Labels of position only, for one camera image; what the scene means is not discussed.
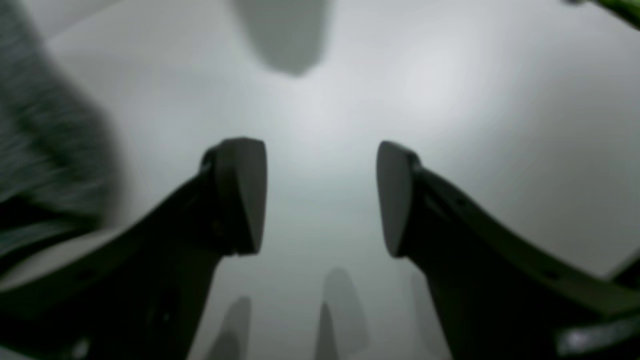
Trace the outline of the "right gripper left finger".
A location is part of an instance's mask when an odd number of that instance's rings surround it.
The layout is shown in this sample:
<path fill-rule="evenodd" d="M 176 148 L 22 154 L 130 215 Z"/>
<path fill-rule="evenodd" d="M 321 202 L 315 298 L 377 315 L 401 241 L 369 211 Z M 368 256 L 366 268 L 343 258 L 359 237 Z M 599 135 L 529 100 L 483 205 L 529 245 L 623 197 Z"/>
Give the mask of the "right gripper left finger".
<path fill-rule="evenodd" d="M 256 255 L 265 142 L 226 139 L 103 246 L 1 293 L 1 346 L 36 360 L 185 360 L 219 262 Z"/>

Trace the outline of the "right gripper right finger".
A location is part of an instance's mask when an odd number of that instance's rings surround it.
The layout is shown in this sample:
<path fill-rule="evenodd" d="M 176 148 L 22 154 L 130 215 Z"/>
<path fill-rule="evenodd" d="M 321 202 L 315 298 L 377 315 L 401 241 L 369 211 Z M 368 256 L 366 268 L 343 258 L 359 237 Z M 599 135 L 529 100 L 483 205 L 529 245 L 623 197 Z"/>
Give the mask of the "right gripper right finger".
<path fill-rule="evenodd" d="M 388 253 L 423 273 L 455 360 L 637 360 L 639 262 L 610 281 L 533 246 L 413 150 L 376 156 Z"/>

